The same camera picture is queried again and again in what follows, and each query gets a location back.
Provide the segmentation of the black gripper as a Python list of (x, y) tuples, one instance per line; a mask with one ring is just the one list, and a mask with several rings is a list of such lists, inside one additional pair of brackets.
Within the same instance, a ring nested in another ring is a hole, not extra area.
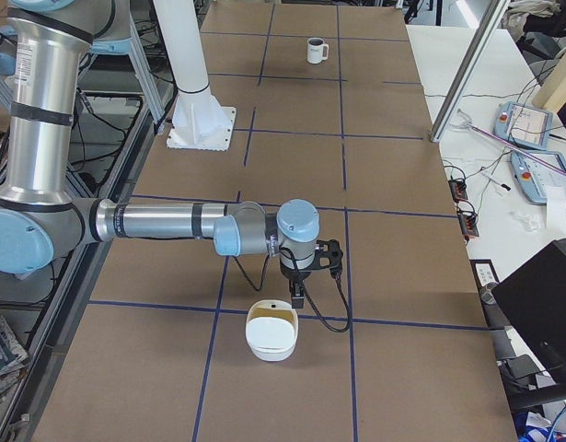
[(304, 281), (307, 278), (307, 272), (283, 266), (282, 274), (288, 280), (292, 308), (303, 308), (305, 303)]

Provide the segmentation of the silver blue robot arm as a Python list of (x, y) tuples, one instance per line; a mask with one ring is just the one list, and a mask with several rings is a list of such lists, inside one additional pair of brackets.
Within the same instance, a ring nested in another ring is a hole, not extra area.
[(322, 245), (319, 216), (294, 199), (274, 214), (259, 204), (119, 204), (65, 189), (78, 69), (96, 40), (127, 37), (126, 1), (12, 1), (17, 32), (6, 179), (0, 185), (0, 271), (30, 273), (81, 245), (115, 238), (209, 239), (222, 256), (278, 257), (291, 304)]

